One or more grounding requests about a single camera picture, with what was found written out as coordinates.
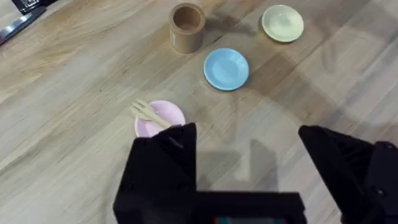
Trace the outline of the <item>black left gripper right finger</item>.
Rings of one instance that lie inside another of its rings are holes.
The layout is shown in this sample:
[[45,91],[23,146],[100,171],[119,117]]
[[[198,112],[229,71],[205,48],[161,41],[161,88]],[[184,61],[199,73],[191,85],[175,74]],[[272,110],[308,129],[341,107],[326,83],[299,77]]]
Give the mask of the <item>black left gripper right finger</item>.
[[341,212],[342,223],[397,224],[397,146],[321,126],[298,135]]

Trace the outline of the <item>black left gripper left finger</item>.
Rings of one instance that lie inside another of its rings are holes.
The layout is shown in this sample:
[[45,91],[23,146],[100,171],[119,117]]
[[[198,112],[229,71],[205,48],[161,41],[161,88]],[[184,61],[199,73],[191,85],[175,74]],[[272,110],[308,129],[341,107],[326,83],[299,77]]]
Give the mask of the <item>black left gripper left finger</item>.
[[196,149],[195,123],[135,138],[113,203],[116,221],[191,223]]

